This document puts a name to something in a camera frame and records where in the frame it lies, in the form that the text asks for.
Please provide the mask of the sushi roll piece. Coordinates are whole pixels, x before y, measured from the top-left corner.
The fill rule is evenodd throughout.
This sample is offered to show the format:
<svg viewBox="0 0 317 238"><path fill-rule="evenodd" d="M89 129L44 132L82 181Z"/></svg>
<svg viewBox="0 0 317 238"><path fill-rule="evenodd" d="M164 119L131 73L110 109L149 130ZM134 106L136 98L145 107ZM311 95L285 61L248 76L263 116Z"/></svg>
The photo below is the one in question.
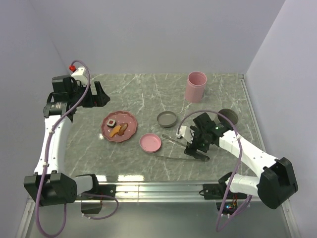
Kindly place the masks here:
<svg viewBox="0 0 317 238"><path fill-rule="evenodd" d="M106 122L107 127L114 128L116 126L116 120L115 119L108 119Z"/></svg>

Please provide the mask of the metal tongs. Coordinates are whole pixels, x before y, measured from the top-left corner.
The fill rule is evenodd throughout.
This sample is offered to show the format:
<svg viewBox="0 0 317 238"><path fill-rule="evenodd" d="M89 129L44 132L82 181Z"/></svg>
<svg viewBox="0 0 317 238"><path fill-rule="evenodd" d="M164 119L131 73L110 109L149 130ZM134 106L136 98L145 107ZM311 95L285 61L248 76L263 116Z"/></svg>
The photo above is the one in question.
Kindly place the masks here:
<svg viewBox="0 0 317 238"><path fill-rule="evenodd" d="M162 152L156 155L157 159L174 162L203 162L184 153L186 143L167 134L162 134L161 136L164 139L164 142L166 142L165 145L167 145L167 147L163 148Z"/></svg>

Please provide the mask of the orange food piece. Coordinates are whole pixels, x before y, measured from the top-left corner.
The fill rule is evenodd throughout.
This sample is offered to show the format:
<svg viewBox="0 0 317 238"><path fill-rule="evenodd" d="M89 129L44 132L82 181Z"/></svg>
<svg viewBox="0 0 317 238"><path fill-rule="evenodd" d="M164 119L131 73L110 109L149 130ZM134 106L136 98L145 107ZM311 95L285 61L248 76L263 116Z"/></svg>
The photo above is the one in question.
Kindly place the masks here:
<svg viewBox="0 0 317 238"><path fill-rule="evenodd" d="M112 131L109 133L109 137L114 137L117 133L119 133L121 129L121 126L120 125L116 125Z"/></svg>

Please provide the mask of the brown fried meat piece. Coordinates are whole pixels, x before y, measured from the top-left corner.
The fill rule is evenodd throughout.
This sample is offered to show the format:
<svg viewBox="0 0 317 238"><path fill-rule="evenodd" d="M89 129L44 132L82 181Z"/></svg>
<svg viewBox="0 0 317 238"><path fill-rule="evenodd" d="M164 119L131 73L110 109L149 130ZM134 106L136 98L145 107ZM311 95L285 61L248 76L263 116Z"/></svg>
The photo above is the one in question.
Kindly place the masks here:
<svg viewBox="0 0 317 238"><path fill-rule="evenodd" d="M119 129L117 135L122 136L125 133L125 131L128 128L128 126L129 126L129 124L126 123L126 122L125 123L121 123L120 124L120 129Z"/></svg>

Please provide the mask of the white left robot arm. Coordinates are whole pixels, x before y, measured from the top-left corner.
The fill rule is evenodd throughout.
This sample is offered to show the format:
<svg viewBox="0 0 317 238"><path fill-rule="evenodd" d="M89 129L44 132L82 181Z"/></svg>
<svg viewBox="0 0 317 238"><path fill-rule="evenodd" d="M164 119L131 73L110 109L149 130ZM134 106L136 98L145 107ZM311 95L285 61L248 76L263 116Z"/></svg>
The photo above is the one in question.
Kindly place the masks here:
<svg viewBox="0 0 317 238"><path fill-rule="evenodd" d="M24 187L39 206L73 203L82 193L88 199L100 194L95 174L71 178L65 174L66 142L78 107L103 107L110 97L100 82L94 82L96 93L72 76L52 79L53 91L43 108L45 137L33 175L24 178Z"/></svg>

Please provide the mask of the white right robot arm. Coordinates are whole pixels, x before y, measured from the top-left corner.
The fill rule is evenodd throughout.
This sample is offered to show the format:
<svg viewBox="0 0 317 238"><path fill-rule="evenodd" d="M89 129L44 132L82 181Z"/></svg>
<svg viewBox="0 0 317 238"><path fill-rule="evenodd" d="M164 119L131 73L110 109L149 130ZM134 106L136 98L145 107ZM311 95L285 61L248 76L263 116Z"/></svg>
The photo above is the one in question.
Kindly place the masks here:
<svg viewBox="0 0 317 238"><path fill-rule="evenodd" d="M255 176L243 176L237 171L219 179L219 194L230 198L235 193L258 197L264 205L276 209L298 191L292 163L285 157L279 159L259 149L243 138L235 125L222 114L223 120L215 122L208 111L199 110L193 119L194 125L177 129L177 138L186 140L184 153L197 160L206 161L211 145L215 145L245 164Z"/></svg>

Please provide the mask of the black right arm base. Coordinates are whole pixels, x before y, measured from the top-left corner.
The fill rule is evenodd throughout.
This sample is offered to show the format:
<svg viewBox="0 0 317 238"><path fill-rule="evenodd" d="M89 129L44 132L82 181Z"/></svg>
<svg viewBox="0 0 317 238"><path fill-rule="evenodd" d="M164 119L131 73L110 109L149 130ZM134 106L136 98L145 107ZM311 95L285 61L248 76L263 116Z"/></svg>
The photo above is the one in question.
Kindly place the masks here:
<svg viewBox="0 0 317 238"><path fill-rule="evenodd" d="M199 195L204 197L204 200L222 200L225 188L220 184L208 183L203 184L203 189L199 191ZM227 200L223 208L223 215L232 215L238 209L237 200L246 199L248 196L243 193L228 192Z"/></svg>

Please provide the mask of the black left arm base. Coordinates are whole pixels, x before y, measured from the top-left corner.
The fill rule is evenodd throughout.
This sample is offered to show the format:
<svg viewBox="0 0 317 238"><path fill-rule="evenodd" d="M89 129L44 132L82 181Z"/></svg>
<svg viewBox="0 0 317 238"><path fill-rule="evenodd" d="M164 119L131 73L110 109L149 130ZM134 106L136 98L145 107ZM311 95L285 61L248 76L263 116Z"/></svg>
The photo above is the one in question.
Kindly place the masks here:
<svg viewBox="0 0 317 238"><path fill-rule="evenodd" d="M106 202L114 202L114 213L118 209L115 196L115 184L98 185L97 190L86 191L78 195L77 201L80 201L81 213L88 217L90 215L100 215L102 209L106 206Z"/></svg>

